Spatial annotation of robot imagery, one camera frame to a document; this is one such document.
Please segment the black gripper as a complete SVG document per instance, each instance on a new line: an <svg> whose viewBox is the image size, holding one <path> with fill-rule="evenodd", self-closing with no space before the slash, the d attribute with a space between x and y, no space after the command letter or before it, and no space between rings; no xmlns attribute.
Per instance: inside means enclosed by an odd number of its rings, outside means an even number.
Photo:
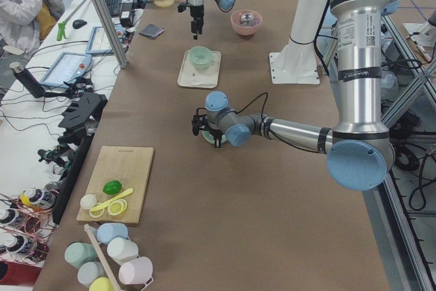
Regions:
<svg viewBox="0 0 436 291"><path fill-rule="evenodd" d="M190 3L180 3L177 6L179 13L184 12L189 8L191 21L191 32L193 33L193 39L198 39L198 34L202 34L202 29L204 25L204 6L203 5L193 5Z"/></svg>
<svg viewBox="0 0 436 291"><path fill-rule="evenodd" d="M200 131L209 132L214 138L214 147L221 148L221 139L223 133L219 129L215 129L208 124L207 114L200 114L200 108L196 109L196 113L191 120L192 132L194 136L198 136Z"/></svg>

